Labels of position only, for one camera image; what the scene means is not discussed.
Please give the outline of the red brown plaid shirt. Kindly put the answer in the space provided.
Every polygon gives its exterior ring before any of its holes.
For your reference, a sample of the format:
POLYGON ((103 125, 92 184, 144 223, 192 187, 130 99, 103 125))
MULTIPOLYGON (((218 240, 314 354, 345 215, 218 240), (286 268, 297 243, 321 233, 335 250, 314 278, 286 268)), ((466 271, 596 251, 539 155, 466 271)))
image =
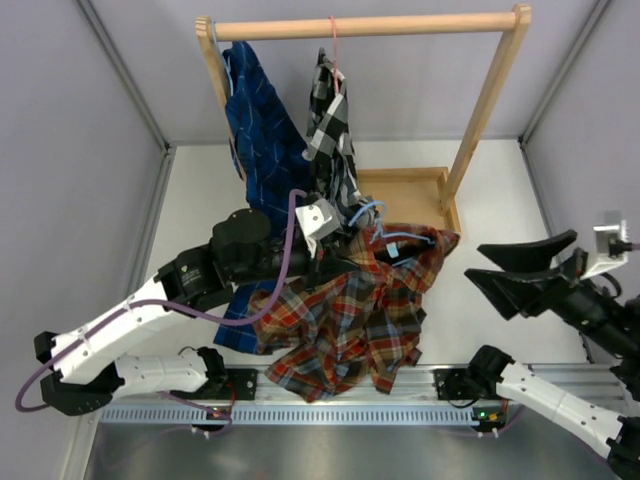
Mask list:
POLYGON ((459 244, 451 230, 389 224, 361 230, 342 253, 356 266, 312 291, 290 282, 254 325, 257 350, 285 350, 268 380, 311 403, 365 378, 390 394, 400 368, 421 357, 424 294, 459 244))

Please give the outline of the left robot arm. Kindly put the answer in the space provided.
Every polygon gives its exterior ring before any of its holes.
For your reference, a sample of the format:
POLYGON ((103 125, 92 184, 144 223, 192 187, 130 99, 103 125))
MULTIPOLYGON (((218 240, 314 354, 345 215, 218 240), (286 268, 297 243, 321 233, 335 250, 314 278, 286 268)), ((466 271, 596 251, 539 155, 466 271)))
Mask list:
POLYGON ((186 348, 160 357, 132 356, 130 350, 230 302, 237 286, 300 277, 315 287, 355 270, 331 243, 340 228, 329 208, 297 207, 279 242, 264 213, 232 213, 213 227, 208 243, 180 253, 111 310, 73 331, 35 337, 36 357, 49 371, 39 382, 44 404, 80 416, 122 397, 155 392, 185 400, 218 397, 230 378, 215 349, 186 348))

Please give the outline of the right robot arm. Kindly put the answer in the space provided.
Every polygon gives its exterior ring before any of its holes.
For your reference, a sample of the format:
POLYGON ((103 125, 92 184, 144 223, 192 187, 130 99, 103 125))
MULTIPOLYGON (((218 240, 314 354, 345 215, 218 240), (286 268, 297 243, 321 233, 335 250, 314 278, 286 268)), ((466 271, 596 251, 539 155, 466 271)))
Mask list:
MULTIPOLYGON (((468 269, 466 277, 506 320, 553 313, 566 325, 617 358, 610 369, 633 400, 639 398, 639 300, 620 303, 595 283, 610 279, 639 249, 624 226, 596 228, 593 252, 575 248, 561 263, 553 259, 577 239, 574 230, 546 240, 481 244, 495 269, 468 269)), ((625 415, 550 381, 498 347, 484 345, 465 372, 468 390, 497 396, 537 413, 572 434, 603 459, 619 479, 639 476, 639 418, 625 415)))

